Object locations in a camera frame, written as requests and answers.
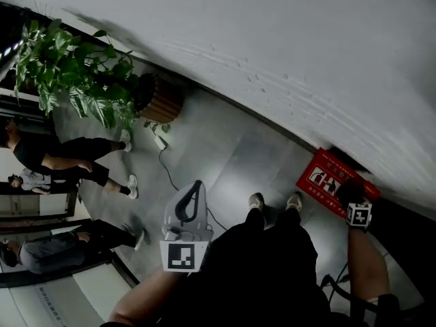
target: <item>white sneaker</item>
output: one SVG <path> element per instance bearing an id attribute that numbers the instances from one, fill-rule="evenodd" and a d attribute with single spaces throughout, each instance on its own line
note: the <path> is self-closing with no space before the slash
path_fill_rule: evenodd
<path id="1" fill-rule="evenodd" d="M 127 195 L 132 200 L 138 198 L 138 180 L 134 174 L 130 174 L 127 187 L 130 189 L 130 194 Z"/>
<path id="2" fill-rule="evenodd" d="M 295 208 L 298 212 L 302 210 L 302 196 L 299 191 L 293 193 L 286 202 L 286 210 Z"/>
<path id="3" fill-rule="evenodd" d="M 135 244 L 135 251 L 139 250 L 139 248 L 142 245 L 142 242 L 144 242 L 145 237 L 145 231 L 141 230 L 141 234 L 136 237 L 136 244 Z"/>
<path id="4" fill-rule="evenodd" d="M 131 230 L 131 227 L 129 227 L 127 224 L 123 224 L 121 226 L 121 229 L 123 229 L 125 232 L 129 232 L 134 238 L 135 238 L 135 251 L 139 250 L 139 248 L 142 245 L 142 241 L 144 241 L 145 237 L 145 231 L 144 229 L 141 229 L 141 233 L 139 235 L 135 235 L 134 232 Z"/>
<path id="5" fill-rule="evenodd" d="M 254 193 L 248 199 L 249 210 L 257 208 L 260 212 L 263 211 L 265 205 L 264 196 L 261 193 Z"/>
<path id="6" fill-rule="evenodd" d="M 120 141 L 125 144 L 124 151 L 126 153 L 128 153 L 131 150 L 131 142 L 130 142 L 130 140 L 131 140 L 131 136 L 130 136 L 129 131 L 127 131 L 126 129 L 121 131 Z"/>

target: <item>person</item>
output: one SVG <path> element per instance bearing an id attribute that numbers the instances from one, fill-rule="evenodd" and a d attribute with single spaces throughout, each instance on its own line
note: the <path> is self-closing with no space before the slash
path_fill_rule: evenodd
<path id="1" fill-rule="evenodd" d="M 131 142 L 128 131 L 123 130 L 120 142 L 80 137 L 62 144 L 42 144 L 33 136 L 20 135 L 13 120 L 3 119 L 0 125 L 3 125 L 0 144 L 10 148 L 18 161 L 31 171 L 51 176 L 54 180 L 87 179 L 108 191 L 123 193 L 131 199 L 138 197 L 134 174 L 130 174 L 127 186 L 122 186 L 109 178 L 109 169 L 95 162 L 113 151 L 129 152 Z"/>
<path id="2" fill-rule="evenodd" d="M 52 180 L 50 175 L 30 171 L 25 168 L 19 176 L 13 174 L 7 178 L 9 185 L 13 188 L 21 187 L 24 191 L 33 191 L 42 195 L 50 193 L 68 193 L 78 183 L 77 180 L 66 181 L 65 179 Z"/>
<path id="3" fill-rule="evenodd" d="M 127 225 L 124 228 L 98 219 L 71 232 L 25 241 L 21 246 L 9 240 L 1 244 L 0 258 L 8 266 L 21 264 L 32 273 L 45 274 L 81 265 L 104 249 L 125 245 L 137 251 L 145 231 L 134 235 Z"/>
<path id="4" fill-rule="evenodd" d="M 326 183 L 328 185 L 328 193 L 334 195 L 336 192 L 336 183 L 334 182 L 334 179 L 330 183 Z"/>
<path id="5" fill-rule="evenodd" d="M 200 272 L 155 272 L 115 306 L 105 327 L 149 326 L 362 326 L 332 313 L 316 283 L 317 252 L 300 226 L 302 197 L 287 201 L 275 226 L 264 230 L 264 200 L 249 198 L 249 214 L 213 241 Z M 383 257 L 362 230 L 349 231 L 352 294 L 379 297 L 376 326 L 401 324 L 390 295 Z"/>

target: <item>person in gray shirt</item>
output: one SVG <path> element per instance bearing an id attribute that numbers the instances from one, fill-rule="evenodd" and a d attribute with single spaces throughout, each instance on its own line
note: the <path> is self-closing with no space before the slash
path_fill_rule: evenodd
<path id="1" fill-rule="evenodd" d="M 41 173 L 31 171 L 25 168 L 19 176 L 13 174 L 7 178 L 10 186 L 13 188 L 21 187 L 25 191 L 33 191 L 42 195 L 50 193 L 67 193 L 77 181 L 67 181 L 65 179 L 53 180 L 51 176 L 45 176 Z"/>
<path id="2" fill-rule="evenodd" d="M 21 246 L 9 240 L 0 245 L 0 258 L 8 266 L 21 264 L 34 274 L 45 274 L 81 265 L 105 249 L 125 245 L 137 251 L 144 240 L 144 230 L 135 235 L 128 226 L 124 228 L 98 219 L 71 232 L 25 241 Z"/>

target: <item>potted plant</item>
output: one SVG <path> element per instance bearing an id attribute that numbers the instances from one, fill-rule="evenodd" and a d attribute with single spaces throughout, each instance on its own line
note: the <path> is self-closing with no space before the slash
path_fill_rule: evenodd
<path id="1" fill-rule="evenodd" d="M 116 125 L 116 118 L 128 129 L 140 116 L 147 122 L 173 120 L 182 106 L 175 88 L 154 74 L 135 75 L 131 51 L 117 53 L 104 30 L 93 36 L 106 37 L 109 44 L 98 48 L 80 36 L 73 37 L 61 28 L 59 19 L 47 28 L 39 27 L 36 20 L 29 29 L 25 26 L 16 94 L 24 82 L 34 81 L 40 109 L 49 114 L 58 106 L 59 96 L 67 93 L 79 117 L 91 113 L 109 129 Z"/>

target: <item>black pants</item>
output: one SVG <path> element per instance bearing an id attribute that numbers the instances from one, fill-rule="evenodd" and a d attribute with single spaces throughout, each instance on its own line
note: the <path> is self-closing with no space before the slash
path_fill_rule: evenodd
<path id="1" fill-rule="evenodd" d="M 135 247 L 135 236 L 101 219 L 85 224 L 76 232 L 88 232 L 90 241 L 85 245 L 87 256 L 95 255 L 105 249 L 112 249 L 121 245 Z"/>
<path id="2" fill-rule="evenodd" d="M 264 231 L 263 214 L 254 208 L 244 223 L 230 228 L 212 243 L 202 271 L 230 271 L 234 275 L 249 270 L 272 273 L 274 277 L 293 272 L 316 283 L 316 258 L 315 247 L 300 226 L 296 209 L 281 213 L 276 224 Z"/>
<path id="3" fill-rule="evenodd" d="M 285 211 L 264 230 L 263 215 L 252 209 L 244 223 L 212 242 L 202 270 L 168 303 L 163 325 L 180 323 L 181 316 L 192 325 L 213 316 L 214 324 L 303 326 L 300 317 L 310 316 L 319 326 L 330 309 L 316 284 L 316 258 L 297 210 Z M 194 303 L 195 313 L 186 314 Z"/>
<path id="4" fill-rule="evenodd" d="M 69 193 L 75 190 L 78 180 L 65 181 L 64 183 L 57 183 L 52 181 L 50 184 L 50 194 L 54 193 Z"/>
<path id="5" fill-rule="evenodd" d="M 52 176 L 54 179 L 67 179 L 68 181 L 87 179 L 104 187 L 108 182 L 109 169 L 96 163 L 95 160 L 110 152 L 110 140 L 105 138 L 80 137 L 60 144 L 50 155 L 90 161 L 93 164 L 93 171 L 90 173 L 84 168 L 74 167 L 53 171 Z"/>

